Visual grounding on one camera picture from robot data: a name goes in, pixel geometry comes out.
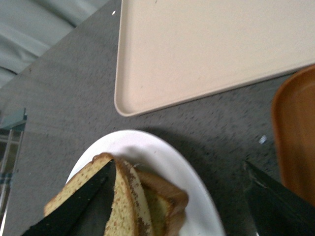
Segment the white plate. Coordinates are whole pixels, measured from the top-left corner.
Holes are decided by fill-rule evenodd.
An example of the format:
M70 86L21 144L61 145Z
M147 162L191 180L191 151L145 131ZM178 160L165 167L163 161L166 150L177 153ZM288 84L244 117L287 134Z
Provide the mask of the white plate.
M152 134L122 130L100 138L83 153L67 182L102 152L124 156L133 164L139 163L188 193L187 218L179 236L225 235L216 207L196 171L170 144Z

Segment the pound cake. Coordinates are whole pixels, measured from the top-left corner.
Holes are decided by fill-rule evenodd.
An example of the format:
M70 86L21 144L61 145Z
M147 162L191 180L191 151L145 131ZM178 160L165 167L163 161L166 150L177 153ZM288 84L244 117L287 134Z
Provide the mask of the pound cake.
M44 208L47 216L111 159L116 163L112 213L105 236L176 236L185 221L188 195L163 178L101 153L75 174Z

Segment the gray countertop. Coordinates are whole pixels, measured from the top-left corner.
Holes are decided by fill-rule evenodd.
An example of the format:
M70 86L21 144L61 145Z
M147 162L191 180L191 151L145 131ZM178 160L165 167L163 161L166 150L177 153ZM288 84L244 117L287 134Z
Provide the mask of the gray countertop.
M23 107L28 113L4 235L19 236L43 217L44 205L93 142L140 129L165 139L196 169L228 235L254 236L241 164L248 160L280 180L270 108L287 76L122 117L114 107L119 12L119 1L108 2L0 89L2 115Z

